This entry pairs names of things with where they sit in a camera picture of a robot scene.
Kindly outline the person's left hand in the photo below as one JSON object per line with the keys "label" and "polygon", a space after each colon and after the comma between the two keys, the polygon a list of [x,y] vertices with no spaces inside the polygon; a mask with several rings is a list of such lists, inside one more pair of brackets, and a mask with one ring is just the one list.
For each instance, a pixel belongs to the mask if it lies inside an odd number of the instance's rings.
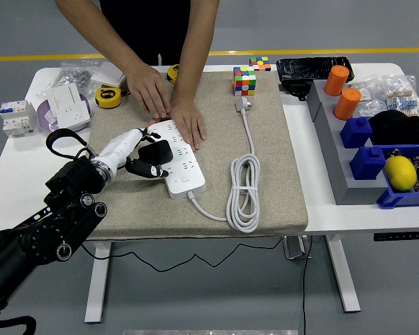
{"label": "person's left hand", "polygon": [[193,101],[177,100],[171,103],[170,116],[185,143],[193,151],[199,150],[200,141],[206,140],[203,116]]}

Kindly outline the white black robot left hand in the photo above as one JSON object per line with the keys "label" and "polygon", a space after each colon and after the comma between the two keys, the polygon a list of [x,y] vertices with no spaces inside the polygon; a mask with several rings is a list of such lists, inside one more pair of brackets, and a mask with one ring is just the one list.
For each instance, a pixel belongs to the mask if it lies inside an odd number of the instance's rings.
{"label": "white black robot left hand", "polygon": [[148,128],[134,128],[113,138],[100,152],[91,159],[92,165],[102,176],[105,183],[111,183],[119,168],[125,168],[129,173],[145,178],[167,177],[168,171],[160,165],[131,160],[129,155],[143,140],[155,143],[161,136]]}

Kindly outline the person's right hand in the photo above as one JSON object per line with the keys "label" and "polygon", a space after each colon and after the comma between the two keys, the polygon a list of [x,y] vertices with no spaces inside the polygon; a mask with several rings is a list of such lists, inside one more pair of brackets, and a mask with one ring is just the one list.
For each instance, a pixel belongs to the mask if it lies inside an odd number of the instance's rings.
{"label": "person's right hand", "polygon": [[170,111],[169,95],[160,73],[140,63],[126,73],[128,88],[143,110],[154,119],[165,118]]}

